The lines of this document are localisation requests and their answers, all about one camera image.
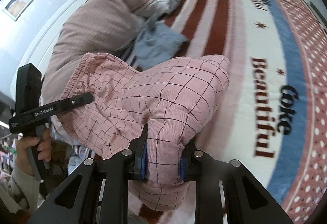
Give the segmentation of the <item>left forearm knit sleeve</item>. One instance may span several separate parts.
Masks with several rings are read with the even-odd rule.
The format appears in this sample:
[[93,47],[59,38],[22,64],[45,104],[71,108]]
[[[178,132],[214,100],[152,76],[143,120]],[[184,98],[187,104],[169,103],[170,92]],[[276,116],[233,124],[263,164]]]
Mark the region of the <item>left forearm knit sleeve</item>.
[[24,210],[33,214],[38,208],[40,181],[14,165],[8,182],[1,180],[1,199],[10,213]]

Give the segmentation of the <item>person's left hand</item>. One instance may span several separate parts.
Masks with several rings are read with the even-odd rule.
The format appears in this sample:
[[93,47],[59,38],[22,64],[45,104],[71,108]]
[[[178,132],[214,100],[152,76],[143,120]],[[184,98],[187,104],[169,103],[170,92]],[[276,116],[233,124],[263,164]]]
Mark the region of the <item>person's left hand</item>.
[[45,128],[42,138],[40,137],[21,137],[16,143],[16,165],[24,173],[35,175],[35,157],[41,163],[51,160],[51,138],[50,130]]

